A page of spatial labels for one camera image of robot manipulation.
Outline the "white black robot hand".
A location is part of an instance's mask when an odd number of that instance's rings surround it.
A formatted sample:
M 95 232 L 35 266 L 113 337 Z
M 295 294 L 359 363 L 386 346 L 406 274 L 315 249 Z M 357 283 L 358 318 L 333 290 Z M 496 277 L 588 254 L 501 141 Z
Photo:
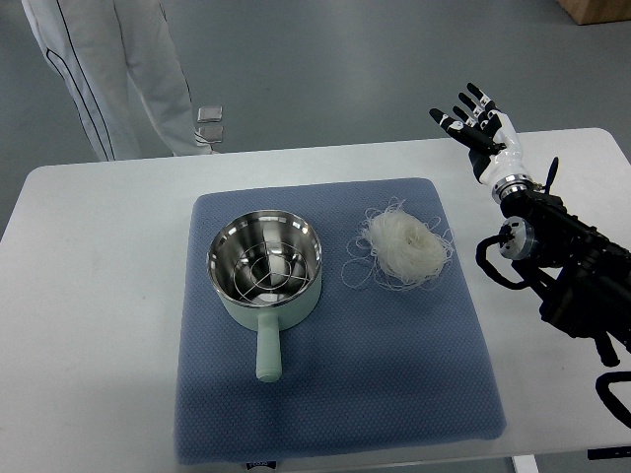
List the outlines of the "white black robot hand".
M 493 189 L 511 175 L 526 176 L 522 145 L 509 116 L 474 84 L 468 83 L 466 89 L 466 93 L 458 94 L 461 106 L 455 105 L 452 114 L 431 108 L 430 116 L 468 149 L 479 183 Z

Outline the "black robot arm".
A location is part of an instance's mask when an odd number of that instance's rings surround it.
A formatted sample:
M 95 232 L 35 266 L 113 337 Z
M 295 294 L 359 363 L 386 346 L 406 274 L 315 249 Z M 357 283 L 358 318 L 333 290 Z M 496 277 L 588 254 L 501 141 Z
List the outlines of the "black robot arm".
M 596 380 L 596 394 L 624 426 L 630 409 L 612 392 L 627 382 L 612 345 L 630 345 L 630 252 L 570 214 L 551 194 L 558 165 L 543 184 L 512 172 L 494 181 L 492 196 L 505 221 L 476 247 L 475 259 L 497 284 L 532 289 L 541 299 L 544 322 L 572 338 L 591 338 L 608 368 Z

